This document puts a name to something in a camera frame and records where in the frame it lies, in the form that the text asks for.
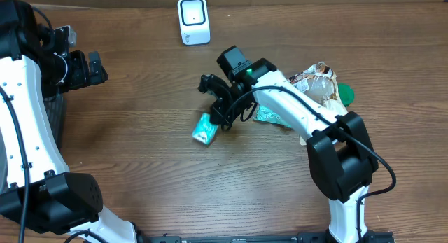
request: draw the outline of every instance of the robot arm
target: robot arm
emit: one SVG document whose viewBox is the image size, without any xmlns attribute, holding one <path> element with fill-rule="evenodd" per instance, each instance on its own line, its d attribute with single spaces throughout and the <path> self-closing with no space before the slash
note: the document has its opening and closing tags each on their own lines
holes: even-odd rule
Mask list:
<svg viewBox="0 0 448 243">
<path fill-rule="evenodd" d="M 119 219 L 103 205 L 93 176 L 70 173 L 52 134 L 44 99 L 69 90 L 108 80 L 99 54 L 69 52 L 76 33 L 70 26 L 52 29 L 38 25 L 29 4 L 0 1 L 0 86 L 6 97 L 0 102 L 0 129 L 6 147 L 8 185 L 0 193 L 0 214 L 35 232 L 70 235 L 80 230 L 89 242 L 98 235 L 106 242 L 135 243 L 144 239 L 134 225 Z M 5 104 L 10 101 L 17 122 Z M 25 186 L 24 165 L 16 125 L 24 141 L 30 181 Z M 29 189 L 27 206 L 24 196 Z"/>
<path fill-rule="evenodd" d="M 223 52 L 217 62 L 232 86 L 227 86 L 227 92 L 223 92 L 225 90 L 220 78 L 214 75 L 202 76 L 199 91 L 211 91 L 217 98 L 211 107 L 211 122 L 231 126 L 236 116 L 250 108 L 254 102 L 267 106 L 280 115 L 307 140 L 311 177 L 329 199 L 331 223 L 325 240 L 339 243 L 358 242 L 356 203 L 360 196 L 367 193 L 368 186 L 372 183 L 372 174 L 378 169 L 378 162 L 364 149 L 346 141 L 345 137 L 336 131 L 342 129 L 372 149 L 361 117 L 354 112 L 337 116 L 335 112 L 317 104 L 292 86 L 269 61 L 261 59 L 252 63 L 236 46 Z M 240 99 L 250 92 L 250 97 Z M 323 122 L 317 118 L 315 113 L 293 97 L 294 95 L 327 121 Z M 339 141 L 346 141 L 346 146 L 336 150 L 334 144 Z M 367 232 L 364 206 L 361 207 L 359 216 L 359 230 L 363 237 Z"/>
</svg>

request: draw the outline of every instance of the green snack package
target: green snack package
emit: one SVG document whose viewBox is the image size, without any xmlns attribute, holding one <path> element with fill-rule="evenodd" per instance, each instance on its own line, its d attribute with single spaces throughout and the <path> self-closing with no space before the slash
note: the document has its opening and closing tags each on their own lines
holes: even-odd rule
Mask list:
<svg viewBox="0 0 448 243">
<path fill-rule="evenodd" d="M 193 136 L 193 139 L 209 145 L 213 140 L 216 131 L 218 131 L 218 125 L 211 124 L 210 114 L 203 113 L 191 135 Z"/>
</svg>

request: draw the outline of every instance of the wooden table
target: wooden table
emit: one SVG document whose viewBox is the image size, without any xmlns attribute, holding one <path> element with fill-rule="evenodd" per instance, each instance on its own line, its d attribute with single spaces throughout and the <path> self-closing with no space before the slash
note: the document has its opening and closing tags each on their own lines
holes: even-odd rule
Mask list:
<svg viewBox="0 0 448 243">
<path fill-rule="evenodd" d="M 448 242 L 448 4 L 210 8 L 211 43 L 185 47 L 171 8 L 46 11 L 98 50 L 110 80 L 66 94 L 62 155 L 92 174 L 105 205 L 147 235 L 284 235 L 322 231 L 328 201 L 296 133 L 237 121 L 208 148 L 191 132 L 214 101 L 202 74 L 236 44 L 286 75 L 324 61 L 356 92 L 376 152 L 398 185 L 367 200 L 370 229 L 397 242 Z M 380 167 L 371 190 L 390 183 Z M 0 242 L 18 226 L 0 219 Z M 27 231 L 28 242 L 63 237 Z"/>
</svg>

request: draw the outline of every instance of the small white box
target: small white box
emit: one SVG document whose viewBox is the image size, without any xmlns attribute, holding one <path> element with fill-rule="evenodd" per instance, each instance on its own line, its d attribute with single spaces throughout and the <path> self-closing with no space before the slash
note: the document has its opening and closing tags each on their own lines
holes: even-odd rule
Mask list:
<svg viewBox="0 0 448 243">
<path fill-rule="evenodd" d="M 179 0 L 177 10 L 184 44 L 210 42 L 209 14 L 205 0 Z"/>
</svg>

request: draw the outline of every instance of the green lid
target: green lid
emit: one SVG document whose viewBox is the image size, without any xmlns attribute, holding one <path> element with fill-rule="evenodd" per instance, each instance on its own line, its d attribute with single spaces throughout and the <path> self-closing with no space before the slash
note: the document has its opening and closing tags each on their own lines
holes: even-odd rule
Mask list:
<svg viewBox="0 0 448 243">
<path fill-rule="evenodd" d="M 355 100 L 355 92 L 347 84 L 339 84 L 337 88 L 339 89 L 339 96 L 343 105 L 345 107 L 349 106 Z"/>
</svg>

